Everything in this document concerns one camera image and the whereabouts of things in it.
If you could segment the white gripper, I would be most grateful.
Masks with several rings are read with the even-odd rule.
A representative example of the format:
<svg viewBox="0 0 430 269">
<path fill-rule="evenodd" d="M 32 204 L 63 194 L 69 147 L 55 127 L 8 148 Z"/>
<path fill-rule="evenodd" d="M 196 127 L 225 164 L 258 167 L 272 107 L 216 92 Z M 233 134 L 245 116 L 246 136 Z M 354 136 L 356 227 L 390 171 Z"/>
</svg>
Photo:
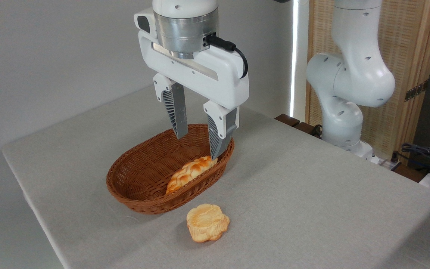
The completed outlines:
<svg viewBox="0 0 430 269">
<path fill-rule="evenodd" d="M 135 14 L 134 22 L 142 57 L 158 72 L 153 77 L 156 96 L 165 106 L 177 139 L 188 134 L 184 86 L 210 99 L 203 107 L 208 115 L 211 159 L 215 160 L 226 151 L 239 128 L 237 106 L 249 98 L 249 78 L 242 77 L 242 58 L 212 46 L 196 52 L 193 59 L 179 59 L 159 44 L 151 8 Z"/>
</svg>

